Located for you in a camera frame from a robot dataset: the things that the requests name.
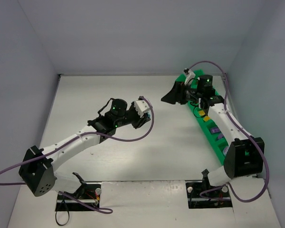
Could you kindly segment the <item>yellow lego plate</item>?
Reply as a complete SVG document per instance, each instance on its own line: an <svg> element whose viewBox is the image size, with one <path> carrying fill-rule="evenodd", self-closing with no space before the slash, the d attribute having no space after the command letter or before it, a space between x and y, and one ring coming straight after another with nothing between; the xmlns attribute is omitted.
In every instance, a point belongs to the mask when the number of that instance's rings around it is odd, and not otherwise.
<svg viewBox="0 0 285 228"><path fill-rule="evenodd" d="M205 115L203 110L198 111L198 114L199 114L200 117L203 117Z"/></svg>

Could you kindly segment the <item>yellow small lego brick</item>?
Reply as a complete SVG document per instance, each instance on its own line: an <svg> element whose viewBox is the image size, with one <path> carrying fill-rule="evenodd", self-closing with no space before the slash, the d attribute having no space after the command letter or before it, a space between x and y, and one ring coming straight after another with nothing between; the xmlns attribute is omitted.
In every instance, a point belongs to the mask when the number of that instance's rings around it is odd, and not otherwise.
<svg viewBox="0 0 285 228"><path fill-rule="evenodd" d="M209 121L210 120L210 117L209 116L205 116L204 118L203 118L203 121L205 121L205 122L207 122L207 121Z"/></svg>

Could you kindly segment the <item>blue round lego piece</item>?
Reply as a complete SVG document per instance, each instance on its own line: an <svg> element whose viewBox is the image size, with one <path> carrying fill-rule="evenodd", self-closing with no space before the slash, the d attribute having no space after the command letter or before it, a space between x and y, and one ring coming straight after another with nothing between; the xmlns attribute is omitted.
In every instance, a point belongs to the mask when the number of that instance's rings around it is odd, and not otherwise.
<svg viewBox="0 0 285 228"><path fill-rule="evenodd" d="M229 147L228 147L228 146L226 146L226 147L224 148L224 150L223 150L223 155L224 155L224 156L226 156L226 155L227 155L227 153L228 153L228 149L229 149Z"/></svg>

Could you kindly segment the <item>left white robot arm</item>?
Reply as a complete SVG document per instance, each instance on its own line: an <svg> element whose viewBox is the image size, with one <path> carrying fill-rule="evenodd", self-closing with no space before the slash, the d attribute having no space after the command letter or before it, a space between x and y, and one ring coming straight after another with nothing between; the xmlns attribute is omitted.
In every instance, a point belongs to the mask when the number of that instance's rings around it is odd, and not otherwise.
<svg viewBox="0 0 285 228"><path fill-rule="evenodd" d="M105 114L89 120L87 125L70 137L51 146L29 148L19 169L19 175L34 196L49 191L65 192L79 198L87 189L87 183L76 172L62 174L58 169L84 150L114 139L117 128L132 125L137 129L151 120L151 104L139 97L130 106L123 99L110 99L111 107Z"/></svg>

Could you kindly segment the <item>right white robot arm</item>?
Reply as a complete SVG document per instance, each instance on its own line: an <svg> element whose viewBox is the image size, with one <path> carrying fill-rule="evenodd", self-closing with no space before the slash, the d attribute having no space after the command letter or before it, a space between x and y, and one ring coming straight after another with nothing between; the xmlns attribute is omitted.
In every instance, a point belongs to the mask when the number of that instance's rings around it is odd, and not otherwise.
<svg viewBox="0 0 285 228"><path fill-rule="evenodd" d="M233 116L224 105L224 98L217 94L212 85L211 75L201 75L194 80L193 88L189 76L184 82L176 81L161 101L169 104L190 103L203 110L220 129L228 144L227 153L224 156L222 167L208 173L210 186L221 186L230 180L261 173L265 143L258 137L251 142L253 136L246 131L237 120L232 121Z"/></svg>

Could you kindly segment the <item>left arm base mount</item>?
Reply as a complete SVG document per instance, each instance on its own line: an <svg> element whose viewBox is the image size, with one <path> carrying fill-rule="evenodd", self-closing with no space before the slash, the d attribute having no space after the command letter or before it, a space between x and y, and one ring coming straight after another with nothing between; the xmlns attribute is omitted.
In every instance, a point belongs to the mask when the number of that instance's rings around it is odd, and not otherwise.
<svg viewBox="0 0 285 228"><path fill-rule="evenodd" d="M100 207L100 196L98 195L99 190L95 192L96 189L101 189L101 182L87 182L86 190L83 195L81 195L78 200L84 204L93 207ZM62 195L57 195L55 211L69 211L69 212L81 212L81 211L90 211L87 207L77 203L76 201L64 197Z"/></svg>

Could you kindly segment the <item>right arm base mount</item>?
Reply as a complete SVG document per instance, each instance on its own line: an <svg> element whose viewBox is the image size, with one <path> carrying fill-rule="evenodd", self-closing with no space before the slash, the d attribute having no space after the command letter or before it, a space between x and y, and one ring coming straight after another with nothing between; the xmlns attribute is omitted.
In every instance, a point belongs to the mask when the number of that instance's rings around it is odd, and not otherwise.
<svg viewBox="0 0 285 228"><path fill-rule="evenodd" d="M228 188L203 193L205 186L202 181L186 181L187 200L189 209L219 209L232 208L232 201Z"/></svg>

